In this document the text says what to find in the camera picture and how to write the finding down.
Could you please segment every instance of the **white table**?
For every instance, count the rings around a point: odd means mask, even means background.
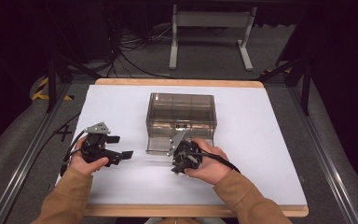
[[[112,135],[121,136],[118,144],[106,148],[134,153],[130,160],[94,174],[86,216],[234,217],[212,186],[175,175],[172,157],[145,152],[151,92],[212,94],[217,117],[214,144],[287,216],[308,214],[303,189],[261,83],[99,79],[89,87],[75,136],[104,121]]]

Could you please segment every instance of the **brown sleeve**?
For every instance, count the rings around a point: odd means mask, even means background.
[[[33,223],[80,223],[91,184],[91,175],[84,175],[68,167],[57,186],[43,201],[41,213]]]
[[[234,170],[213,189],[241,224],[291,223],[275,202],[265,198],[248,178]]]

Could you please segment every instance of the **hand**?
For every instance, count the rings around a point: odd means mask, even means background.
[[[227,155],[220,147],[212,147],[205,140],[194,138],[193,141],[206,152],[221,156],[228,161]],[[231,169],[222,164],[220,161],[208,157],[202,157],[202,164],[199,169],[194,170],[187,168],[185,172],[188,176],[201,179],[209,184],[217,184]]]
[[[75,148],[81,148],[82,143],[86,140],[86,136],[80,138],[75,145]],[[93,172],[99,171],[101,167],[105,166],[109,162],[106,157],[100,158],[97,161],[86,163],[81,156],[81,152],[76,152],[72,155],[70,167],[78,170],[78,172],[85,175],[91,175]]]

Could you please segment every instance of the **metal stand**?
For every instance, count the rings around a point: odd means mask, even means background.
[[[310,97],[310,63],[305,59],[296,59],[285,63],[274,70],[267,72],[264,76],[253,79],[254,81],[265,82],[266,80],[275,77],[286,69],[292,68],[289,76],[285,79],[285,84],[288,87],[294,87],[298,81],[303,77],[301,106],[306,115],[309,115],[308,101]]]
[[[239,27],[245,28],[242,40],[238,40],[243,63],[247,71],[252,71],[252,63],[246,50],[246,43],[251,33],[255,19],[256,7],[250,12],[201,12],[201,11],[178,11],[177,5],[173,6],[172,12],[172,46],[170,57],[170,69],[176,68],[178,53],[178,26],[214,26],[214,27]]]
[[[102,76],[96,72],[93,72],[81,63],[77,63],[72,59],[66,58],[62,55],[54,55],[50,61],[48,68],[48,111],[56,104],[57,92],[56,92],[56,75],[60,78],[62,83],[71,83],[73,76],[68,69],[68,65],[73,66],[77,70],[95,79]]]

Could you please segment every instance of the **white tabletop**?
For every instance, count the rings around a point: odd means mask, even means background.
[[[130,160],[94,174],[89,204],[223,204],[211,185],[175,175],[171,157],[145,152],[151,92],[213,95],[217,118],[214,144],[265,197],[282,206],[307,205],[264,88],[133,85],[89,87],[75,136],[103,121],[112,135],[121,137],[107,149],[134,151]]]

